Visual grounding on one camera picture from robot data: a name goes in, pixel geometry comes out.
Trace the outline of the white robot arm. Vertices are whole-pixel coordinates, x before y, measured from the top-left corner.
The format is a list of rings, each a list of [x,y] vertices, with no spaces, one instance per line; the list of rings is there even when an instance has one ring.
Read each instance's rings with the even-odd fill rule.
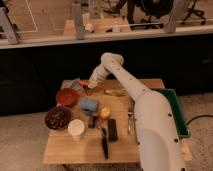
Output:
[[[136,135],[143,171],[187,171],[169,101],[124,69],[123,63],[121,55],[103,53],[100,64],[89,78],[89,88],[95,88],[113,74],[134,101]]]

